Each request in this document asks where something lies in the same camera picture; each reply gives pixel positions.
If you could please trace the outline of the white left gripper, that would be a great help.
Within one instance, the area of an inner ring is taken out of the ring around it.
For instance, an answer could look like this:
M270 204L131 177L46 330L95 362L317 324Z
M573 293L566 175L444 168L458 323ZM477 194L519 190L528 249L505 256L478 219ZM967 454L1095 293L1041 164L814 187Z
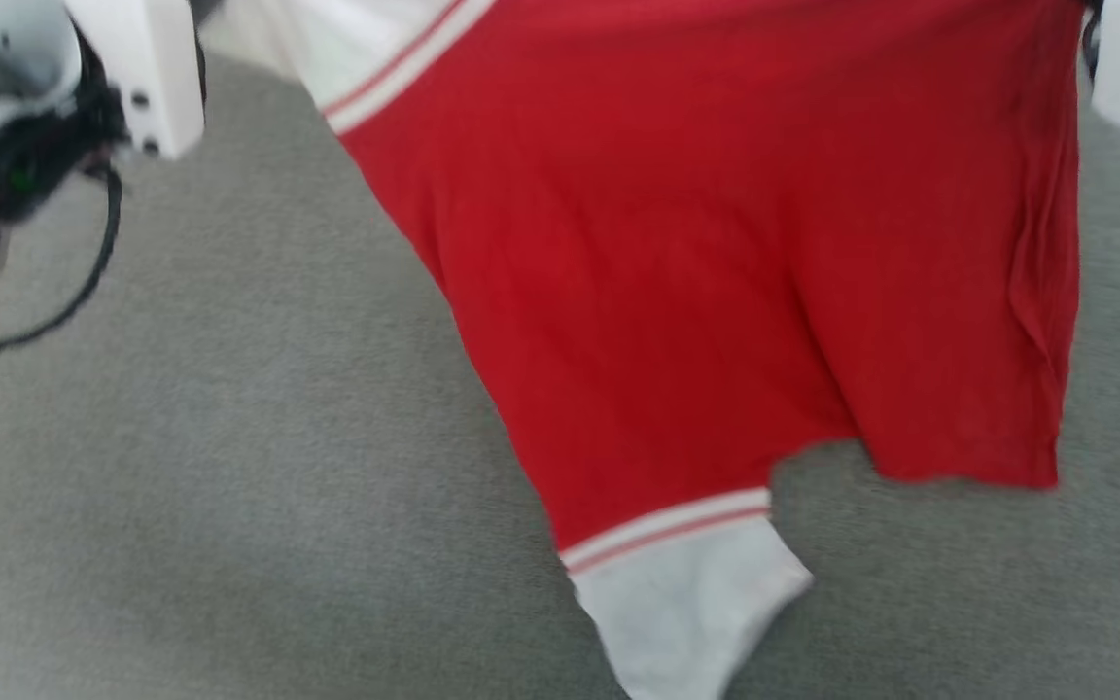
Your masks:
M120 90L134 150L175 160L205 131L203 53L187 1L67 1L65 9Z

